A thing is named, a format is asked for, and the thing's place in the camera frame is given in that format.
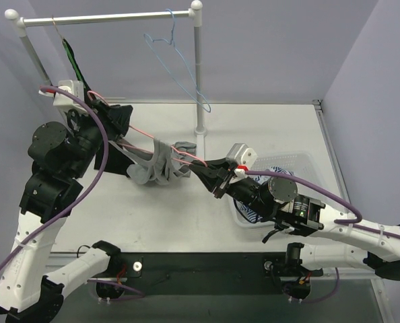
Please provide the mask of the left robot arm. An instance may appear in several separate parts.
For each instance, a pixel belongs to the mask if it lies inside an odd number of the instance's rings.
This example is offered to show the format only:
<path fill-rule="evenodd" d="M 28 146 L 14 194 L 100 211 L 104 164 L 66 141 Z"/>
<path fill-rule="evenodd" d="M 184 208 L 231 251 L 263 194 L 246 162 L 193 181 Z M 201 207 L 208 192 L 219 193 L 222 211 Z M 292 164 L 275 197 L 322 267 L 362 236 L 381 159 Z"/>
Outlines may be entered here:
<path fill-rule="evenodd" d="M 104 140 L 116 141 L 129 129 L 132 106 L 95 101 L 91 107 L 92 116 L 70 109 L 68 125 L 51 121 L 33 134 L 32 175 L 20 201 L 14 256 L 0 279 L 0 315 L 8 322 L 50 322 L 65 298 L 93 276 L 112 277 L 123 269 L 120 249 L 99 241 L 67 266 L 45 271 L 56 236 L 84 190 L 79 179 L 98 152 L 108 155 Z"/>

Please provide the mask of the grey tank top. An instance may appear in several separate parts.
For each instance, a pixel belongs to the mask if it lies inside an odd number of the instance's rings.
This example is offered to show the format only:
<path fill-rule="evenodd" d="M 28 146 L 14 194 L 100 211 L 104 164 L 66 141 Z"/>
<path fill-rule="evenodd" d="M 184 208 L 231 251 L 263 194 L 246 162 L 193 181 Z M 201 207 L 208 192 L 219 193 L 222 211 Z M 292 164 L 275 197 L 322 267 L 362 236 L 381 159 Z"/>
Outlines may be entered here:
<path fill-rule="evenodd" d="M 168 185 L 180 178 L 191 176 L 189 166 L 174 160 L 174 158 L 192 162 L 194 159 L 184 155 L 184 153 L 196 155 L 197 145 L 195 143 L 177 141 L 170 145 L 165 141 L 154 139 L 154 151 L 152 153 L 132 146 L 129 142 L 126 142 L 126 145 L 130 145 L 130 147 L 120 147 L 120 145 L 112 143 L 112 146 L 118 152 L 134 162 L 127 167 L 126 173 L 138 185 L 149 182 Z"/>

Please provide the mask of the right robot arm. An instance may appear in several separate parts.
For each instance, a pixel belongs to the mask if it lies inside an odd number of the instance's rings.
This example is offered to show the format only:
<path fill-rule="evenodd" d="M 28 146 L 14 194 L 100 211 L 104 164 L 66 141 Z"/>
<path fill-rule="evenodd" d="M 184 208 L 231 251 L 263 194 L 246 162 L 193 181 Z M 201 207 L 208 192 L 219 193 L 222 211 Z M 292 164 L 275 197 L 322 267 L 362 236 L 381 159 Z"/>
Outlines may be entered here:
<path fill-rule="evenodd" d="M 194 161 L 190 170 L 212 195 L 228 195 L 289 236 L 331 240 L 288 244 L 283 258 L 293 275 L 327 267 L 361 268 L 400 281 L 400 225 L 367 221 L 347 201 L 282 172 L 248 170 L 229 158 Z"/>

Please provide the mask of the blue white striped tank top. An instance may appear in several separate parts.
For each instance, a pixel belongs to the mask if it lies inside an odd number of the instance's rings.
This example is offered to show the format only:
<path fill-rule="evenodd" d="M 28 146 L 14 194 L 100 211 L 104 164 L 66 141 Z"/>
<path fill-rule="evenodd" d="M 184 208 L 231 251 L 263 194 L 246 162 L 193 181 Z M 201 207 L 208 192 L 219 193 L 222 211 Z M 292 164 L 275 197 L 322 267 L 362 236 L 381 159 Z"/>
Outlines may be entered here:
<path fill-rule="evenodd" d="M 293 180 L 276 176 L 256 175 L 230 186 L 237 213 L 251 224 L 271 221 L 297 194 Z"/>

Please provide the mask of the light blue wire hanger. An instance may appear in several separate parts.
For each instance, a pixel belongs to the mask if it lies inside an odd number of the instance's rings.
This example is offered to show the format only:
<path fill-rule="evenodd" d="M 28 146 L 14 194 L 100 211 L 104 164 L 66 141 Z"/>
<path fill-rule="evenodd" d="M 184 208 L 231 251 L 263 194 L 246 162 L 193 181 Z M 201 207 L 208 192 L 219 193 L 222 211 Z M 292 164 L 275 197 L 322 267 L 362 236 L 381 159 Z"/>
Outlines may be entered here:
<path fill-rule="evenodd" d="M 171 28 L 169 31 L 169 37 L 161 37 L 156 38 L 148 33 L 143 34 L 143 39 L 147 44 L 147 47 L 152 51 L 156 59 L 158 60 L 159 64 L 168 74 L 168 76 L 173 80 L 176 86 L 194 103 L 199 105 L 200 109 L 206 113 L 211 113 L 212 107 L 209 103 L 208 99 L 203 94 L 202 90 L 200 89 L 200 81 L 197 80 L 197 76 L 195 75 L 195 71 L 191 69 L 190 63 L 185 58 L 183 53 L 180 51 L 179 47 L 176 43 L 175 32 L 176 32 L 176 12 L 173 11 L 171 8 L 166 8 L 164 10 L 166 13 L 169 14 L 171 19 Z M 160 52 L 158 51 L 160 47 L 168 47 L 171 50 L 175 57 L 179 60 L 182 64 L 183 68 L 186 70 L 186 73 L 192 83 L 192 90 L 189 90 L 185 84 L 178 78 L 177 75 L 174 74 L 173 70 L 168 66 L 167 62 L 160 56 Z"/>

